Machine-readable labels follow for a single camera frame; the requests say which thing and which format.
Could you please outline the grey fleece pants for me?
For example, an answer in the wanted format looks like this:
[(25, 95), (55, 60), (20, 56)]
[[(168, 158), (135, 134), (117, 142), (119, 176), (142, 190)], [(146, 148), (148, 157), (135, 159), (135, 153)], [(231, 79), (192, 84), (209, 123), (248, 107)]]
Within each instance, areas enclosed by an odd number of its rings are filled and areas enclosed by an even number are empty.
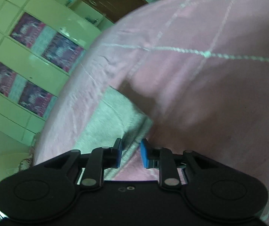
[(127, 97), (108, 87), (88, 124), (80, 134), (74, 148), (91, 153), (99, 147), (112, 147), (116, 139), (122, 139), (122, 157), (119, 168), (109, 168), (105, 180), (157, 180), (158, 173), (144, 169), (139, 144), (149, 133), (152, 120)]

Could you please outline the patterned pillow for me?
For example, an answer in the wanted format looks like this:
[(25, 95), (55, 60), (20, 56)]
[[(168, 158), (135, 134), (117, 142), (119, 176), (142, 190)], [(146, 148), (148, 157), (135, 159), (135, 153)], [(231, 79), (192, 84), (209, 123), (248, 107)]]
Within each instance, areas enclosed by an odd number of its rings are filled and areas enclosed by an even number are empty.
[(18, 164), (18, 167), (17, 167), (17, 172), (21, 172), (21, 171), (24, 171), (24, 170), (27, 170), (29, 169), (32, 164), (33, 164), (33, 158), (34, 158), (34, 152), (35, 152), (35, 148), (34, 146), (32, 146), (29, 150), (29, 154), (28, 156), (21, 160), (20, 163)]

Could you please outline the pink quilted bedspread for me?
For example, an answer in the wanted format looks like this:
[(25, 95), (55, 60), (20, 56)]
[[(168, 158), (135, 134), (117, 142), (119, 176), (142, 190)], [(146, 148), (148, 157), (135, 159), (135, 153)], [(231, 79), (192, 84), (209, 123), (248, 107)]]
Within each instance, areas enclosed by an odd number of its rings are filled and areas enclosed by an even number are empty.
[(151, 145), (194, 150), (269, 192), (269, 0), (158, 0), (122, 18), (60, 92), (34, 164), (74, 149), (108, 87), (152, 120)]

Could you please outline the cream wardrobe with picture panels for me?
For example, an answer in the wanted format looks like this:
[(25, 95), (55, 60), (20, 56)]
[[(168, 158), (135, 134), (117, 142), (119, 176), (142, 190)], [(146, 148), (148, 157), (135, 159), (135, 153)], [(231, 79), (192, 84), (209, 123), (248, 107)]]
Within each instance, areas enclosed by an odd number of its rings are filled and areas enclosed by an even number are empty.
[(0, 0), (0, 132), (32, 145), (104, 19), (84, 0)]

